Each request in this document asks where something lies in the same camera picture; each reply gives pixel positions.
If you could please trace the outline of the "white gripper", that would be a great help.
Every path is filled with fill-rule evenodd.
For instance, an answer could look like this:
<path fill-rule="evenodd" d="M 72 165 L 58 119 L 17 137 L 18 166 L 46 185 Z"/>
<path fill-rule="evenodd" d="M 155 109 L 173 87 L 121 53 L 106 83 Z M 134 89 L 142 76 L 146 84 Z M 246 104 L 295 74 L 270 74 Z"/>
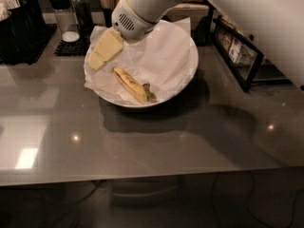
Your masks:
<path fill-rule="evenodd" d="M 112 11 L 111 22 L 114 29 L 109 28 L 103 33 L 86 59 L 91 69 L 100 69 L 121 52 L 124 48 L 124 39 L 141 41 L 154 28 L 153 24 L 137 15 L 126 0 L 120 0 Z"/>

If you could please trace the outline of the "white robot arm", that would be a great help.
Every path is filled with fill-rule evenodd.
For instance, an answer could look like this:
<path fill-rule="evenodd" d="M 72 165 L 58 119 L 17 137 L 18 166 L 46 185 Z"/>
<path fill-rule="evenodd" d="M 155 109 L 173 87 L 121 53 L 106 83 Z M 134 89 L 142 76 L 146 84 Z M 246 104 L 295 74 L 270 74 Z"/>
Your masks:
<path fill-rule="evenodd" d="M 304 0 L 206 0 L 297 87 L 304 86 Z M 120 0 L 112 27 L 141 40 L 181 0 Z"/>

